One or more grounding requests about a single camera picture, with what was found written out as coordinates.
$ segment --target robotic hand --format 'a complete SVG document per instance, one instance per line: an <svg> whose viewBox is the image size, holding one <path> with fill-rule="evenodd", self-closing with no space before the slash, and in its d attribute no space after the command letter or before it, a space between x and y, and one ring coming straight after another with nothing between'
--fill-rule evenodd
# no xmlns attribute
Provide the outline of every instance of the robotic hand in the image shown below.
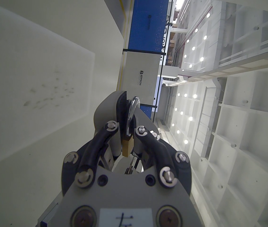
<svg viewBox="0 0 268 227"><path fill-rule="evenodd" d="M38 227L201 226L189 198L188 155L160 139L139 105L137 97L128 101L126 92L116 91L98 106L95 135L65 156L63 197L48 207ZM131 174L133 162L125 174L111 172L122 142L131 138L144 172Z"/></svg>

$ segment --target hole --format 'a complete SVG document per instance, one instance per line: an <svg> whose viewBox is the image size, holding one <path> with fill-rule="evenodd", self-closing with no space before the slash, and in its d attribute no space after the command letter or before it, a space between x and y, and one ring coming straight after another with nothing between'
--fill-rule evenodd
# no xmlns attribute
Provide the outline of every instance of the hole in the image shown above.
<svg viewBox="0 0 268 227"><path fill-rule="evenodd" d="M155 185L155 183L156 183L156 180L155 180L155 177L153 175L149 174L146 176L146 184L148 186L153 186L153 185Z"/></svg>
<svg viewBox="0 0 268 227"><path fill-rule="evenodd" d="M105 186L108 183L108 177L106 175L100 175L97 179L99 186Z"/></svg>

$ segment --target metal screw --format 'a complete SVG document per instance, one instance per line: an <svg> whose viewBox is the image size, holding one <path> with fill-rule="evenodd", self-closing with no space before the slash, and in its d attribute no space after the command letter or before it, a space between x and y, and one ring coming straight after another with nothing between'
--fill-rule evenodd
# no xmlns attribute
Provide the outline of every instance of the metal screw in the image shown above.
<svg viewBox="0 0 268 227"><path fill-rule="evenodd" d="M76 163L78 160L77 152L70 152L64 158L64 163Z"/></svg>
<svg viewBox="0 0 268 227"><path fill-rule="evenodd" d="M114 122L109 122L108 123L108 128L109 129L114 129L115 128L115 123Z"/></svg>
<svg viewBox="0 0 268 227"><path fill-rule="evenodd" d="M187 157L186 157L183 153L179 154L178 157L179 157L179 159L180 159L182 162L185 162L186 159L187 159Z"/></svg>
<svg viewBox="0 0 268 227"><path fill-rule="evenodd" d="M178 227L179 220L177 214L172 210L163 210L159 215L160 227Z"/></svg>
<svg viewBox="0 0 268 227"><path fill-rule="evenodd" d="M163 177L164 177L164 179L165 179L165 181L167 183L172 183L173 180L174 180L174 178L175 178L173 172L171 172L171 171L165 172L164 175L163 175Z"/></svg>
<svg viewBox="0 0 268 227"><path fill-rule="evenodd" d="M85 183L85 182L88 182L89 179L90 179L90 174L88 172L81 172L78 175L78 182L80 182L81 184Z"/></svg>
<svg viewBox="0 0 268 227"><path fill-rule="evenodd" d="M85 188L91 184L93 180L93 171L88 169L88 171L82 171L75 175L75 183L80 188Z"/></svg>
<svg viewBox="0 0 268 227"><path fill-rule="evenodd" d="M93 227L96 225L96 214L88 206L76 210L72 218L72 227Z"/></svg>
<svg viewBox="0 0 268 227"><path fill-rule="evenodd" d="M139 127L139 128L138 128L138 132L139 132L140 134L145 133L145 131L146 131L146 129L145 129L144 127Z"/></svg>

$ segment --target circular mount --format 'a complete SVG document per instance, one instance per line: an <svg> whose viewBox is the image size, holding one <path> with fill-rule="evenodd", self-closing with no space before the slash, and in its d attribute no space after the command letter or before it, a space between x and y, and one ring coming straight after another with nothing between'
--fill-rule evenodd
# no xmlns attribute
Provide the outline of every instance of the circular mount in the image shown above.
<svg viewBox="0 0 268 227"><path fill-rule="evenodd" d="M174 207L165 205L157 212L156 224L158 227L180 227L180 214Z"/></svg>
<svg viewBox="0 0 268 227"><path fill-rule="evenodd" d="M75 164L78 160L78 153L77 152L70 152L64 158L64 164L66 163L73 163Z"/></svg>
<svg viewBox="0 0 268 227"><path fill-rule="evenodd" d="M189 157L185 152L178 151L175 153L175 159L178 163L187 162L189 163Z"/></svg>
<svg viewBox="0 0 268 227"><path fill-rule="evenodd" d="M107 128L108 132L114 132L116 128L118 127L117 122L114 120L109 120L107 124L108 124L108 128Z"/></svg>
<svg viewBox="0 0 268 227"><path fill-rule="evenodd" d="M94 173L91 168L75 175L75 184L80 188L88 187L93 181Z"/></svg>
<svg viewBox="0 0 268 227"><path fill-rule="evenodd" d="M165 166L160 170L159 174L160 180L166 187L174 187L177 184L178 179L175 178L173 172L171 172L170 167Z"/></svg>
<svg viewBox="0 0 268 227"><path fill-rule="evenodd" d="M77 208L73 216L71 217L72 227L95 227L96 226L96 213L95 211L87 206L81 206Z"/></svg>
<svg viewBox="0 0 268 227"><path fill-rule="evenodd" d="M135 132L138 136L146 136L148 134L147 130L145 129L145 126L138 126L135 129Z"/></svg>

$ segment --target white panel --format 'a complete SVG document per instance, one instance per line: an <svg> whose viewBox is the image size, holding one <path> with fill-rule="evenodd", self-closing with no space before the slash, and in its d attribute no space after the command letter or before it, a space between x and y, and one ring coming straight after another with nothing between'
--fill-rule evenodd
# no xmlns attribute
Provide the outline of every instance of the white panel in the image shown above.
<svg viewBox="0 0 268 227"><path fill-rule="evenodd" d="M153 105L160 55L127 52L123 89L127 97L138 96L143 104Z"/></svg>
<svg viewBox="0 0 268 227"><path fill-rule="evenodd" d="M94 58L0 7L0 160L89 113Z"/></svg>

